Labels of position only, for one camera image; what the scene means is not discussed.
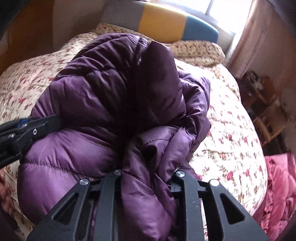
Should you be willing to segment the person's hand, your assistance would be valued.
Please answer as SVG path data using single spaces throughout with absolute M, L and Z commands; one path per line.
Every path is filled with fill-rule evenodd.
M 8 213 L 12 218 L 15 218 L 15 206 L 14 202 L 11 198 L 11 188 L 7 185 L 4 179 L 4 172 L 1 170 L 0 176 L 0 200 L 1 200 L 1 207 L 2 209 Z

